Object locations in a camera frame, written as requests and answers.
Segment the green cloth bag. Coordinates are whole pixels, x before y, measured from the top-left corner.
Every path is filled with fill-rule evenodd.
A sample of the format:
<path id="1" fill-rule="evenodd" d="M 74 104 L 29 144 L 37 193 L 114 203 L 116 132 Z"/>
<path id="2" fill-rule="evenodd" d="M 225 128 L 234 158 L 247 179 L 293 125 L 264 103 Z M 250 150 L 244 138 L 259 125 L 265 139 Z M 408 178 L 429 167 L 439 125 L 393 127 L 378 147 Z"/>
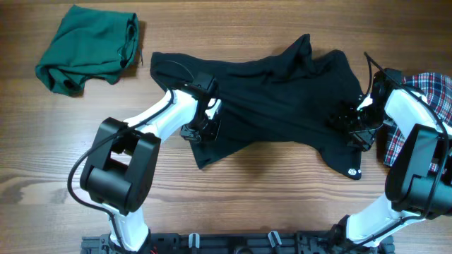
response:
<path id="1" fill-rule="evenodd" d="M 77 97 L 90 79 L 113 85 L 136 63 L 139 49 L 136 13 L 72 6 L 35 67 L 51 92 Z"/>

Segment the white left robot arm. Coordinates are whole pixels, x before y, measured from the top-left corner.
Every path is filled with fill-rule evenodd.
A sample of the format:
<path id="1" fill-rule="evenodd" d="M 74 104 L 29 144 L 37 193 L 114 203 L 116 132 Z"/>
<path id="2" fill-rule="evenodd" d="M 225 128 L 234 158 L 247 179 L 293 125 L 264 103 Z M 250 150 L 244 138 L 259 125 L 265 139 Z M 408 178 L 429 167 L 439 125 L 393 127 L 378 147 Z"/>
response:
<path id="1" fill-rule="evenodd" d="M 190 83 L 169 85 L 165 96 L 124 121 L 105 119 L 84 156 L 80 187 L 90 205 L 107 214 L 110 232 L 84 237 L 82 253 L 150 253 L 151 232 L 142 204 L 152 186 L 161 145 L 174 132 L 193 144 L 217 138 L 218 83 L 199 73 Z"/>

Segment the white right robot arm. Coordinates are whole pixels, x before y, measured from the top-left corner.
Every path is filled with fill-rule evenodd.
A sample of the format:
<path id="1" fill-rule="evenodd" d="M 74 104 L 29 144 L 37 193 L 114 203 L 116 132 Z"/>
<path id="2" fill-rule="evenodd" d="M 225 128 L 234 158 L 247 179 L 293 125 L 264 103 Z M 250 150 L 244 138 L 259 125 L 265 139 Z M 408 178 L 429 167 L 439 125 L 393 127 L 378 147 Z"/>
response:
<path id="1" fill-rule="evenodd" d="M 358 106 L 344 104 L 329 123 L 348 144 L 367 151 L 384 124 L 395 124 L 405 142 L 392 164 L 385 192 L 344 225 L 347 250 L 375 248 L 410 224 L 451 216 L 451 127 L 401 72 L 385 68 L 370 78 L 370 95 Z"/>

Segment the black garment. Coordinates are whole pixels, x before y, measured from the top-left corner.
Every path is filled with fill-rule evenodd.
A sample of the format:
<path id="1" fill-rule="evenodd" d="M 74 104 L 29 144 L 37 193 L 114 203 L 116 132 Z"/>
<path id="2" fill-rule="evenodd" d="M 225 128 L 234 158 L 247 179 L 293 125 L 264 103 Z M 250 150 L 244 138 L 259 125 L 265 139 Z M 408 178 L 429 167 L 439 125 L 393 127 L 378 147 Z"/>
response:
<path id="1" fill-rule="evenodd" d="M 192 143 L 203 169 L 257 142 L 296 142 L 314 148 L 328 167 L 353 180 L 362 176 L 361 152 L 333 125 L 344 106 L 363 98 L 358 79 L 340 50 L 314 57 L 305 34 L 276 56 L 233 63 L 181 53 L 155 52 L 150 74 L 162 88 L 199 73 L 212 75 L 221 102 L 220 130 L 209 143 Z"/>

